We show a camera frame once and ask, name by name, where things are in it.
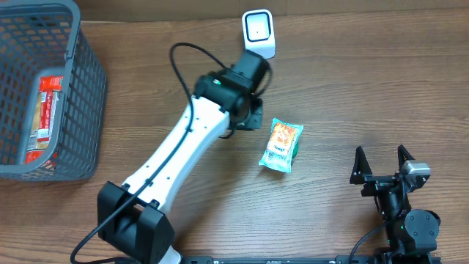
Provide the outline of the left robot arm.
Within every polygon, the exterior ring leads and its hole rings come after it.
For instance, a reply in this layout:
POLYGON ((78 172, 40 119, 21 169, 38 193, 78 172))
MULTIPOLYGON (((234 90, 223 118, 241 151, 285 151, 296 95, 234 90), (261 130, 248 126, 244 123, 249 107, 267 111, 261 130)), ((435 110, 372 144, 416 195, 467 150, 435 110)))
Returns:
POLYGON ((167 213, 208 147, 226 131, 262 123, 258 91, 269 62, 245 51, 233 66, 201 76, 181 118, 145 164, 120 186, 97 195, 99 237, 137 263, 180 263, 167 213))

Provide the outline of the long red orange spaghetti pack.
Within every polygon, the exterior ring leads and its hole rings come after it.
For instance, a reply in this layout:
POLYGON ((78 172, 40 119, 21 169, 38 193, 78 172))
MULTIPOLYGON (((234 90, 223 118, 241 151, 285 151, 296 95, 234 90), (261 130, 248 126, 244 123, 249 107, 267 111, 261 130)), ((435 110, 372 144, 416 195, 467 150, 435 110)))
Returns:
POLYGON ((59 102, 59 92, 62 90, 62 80, 63 76, 43 76, 40 78, 32 129, 26 149, 26 164, 39 158, 49 145, 56 105, 59 102))

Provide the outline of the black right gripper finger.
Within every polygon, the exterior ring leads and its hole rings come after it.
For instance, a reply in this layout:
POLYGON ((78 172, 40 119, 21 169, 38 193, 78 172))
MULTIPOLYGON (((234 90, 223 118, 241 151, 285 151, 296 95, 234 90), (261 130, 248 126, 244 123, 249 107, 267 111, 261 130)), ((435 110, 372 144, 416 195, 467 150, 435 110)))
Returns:
POLYGON ((372 176, 372 170, 366 159, 366 154, 362 146, 358 146, 355 150, 355 161, 350 175, 350 184, 364 184, 369 181, 372 176))
POLYGON ((402 171, 404 163, 406 161, 414 160, 414 157, 411 156, 411 154, 407 151, 407 149, 404 147, 403 144, 399 145, 397 147, 397 150, 398 150, 399 170, 402 171))

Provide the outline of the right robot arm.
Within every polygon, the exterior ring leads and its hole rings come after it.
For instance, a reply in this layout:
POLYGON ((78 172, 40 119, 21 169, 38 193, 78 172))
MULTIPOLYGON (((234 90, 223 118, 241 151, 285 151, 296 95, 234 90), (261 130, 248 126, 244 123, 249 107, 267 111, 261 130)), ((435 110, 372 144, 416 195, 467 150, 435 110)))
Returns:
POLYGON ((431 210, 413 209, 408 194, 420 189, 431 176, 428 164, 417 161, 403 145, 397 148, 399 168, 393 175, 375 176, 361 146, 355 150, 350 183, 362 186, 363 197, 373 197, 382 224, 366 233, 352 248, 348 263, 439 263, 431 252, 437 249, 439 215, 431 210), (385 230, 386 247, 370 257, 357 257, 358 247, 385 230))

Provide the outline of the teal orange snack packet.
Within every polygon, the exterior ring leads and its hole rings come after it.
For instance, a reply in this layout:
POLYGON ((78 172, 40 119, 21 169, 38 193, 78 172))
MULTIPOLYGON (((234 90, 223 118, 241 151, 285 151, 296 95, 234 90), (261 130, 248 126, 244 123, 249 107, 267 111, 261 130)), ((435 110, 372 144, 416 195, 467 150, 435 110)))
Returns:
POLYGON ((268 169, 290 173, 293 159, 298 153, 303 129, 303 125, 295 125, 273 118, 270 138, 258 164, 268 169))

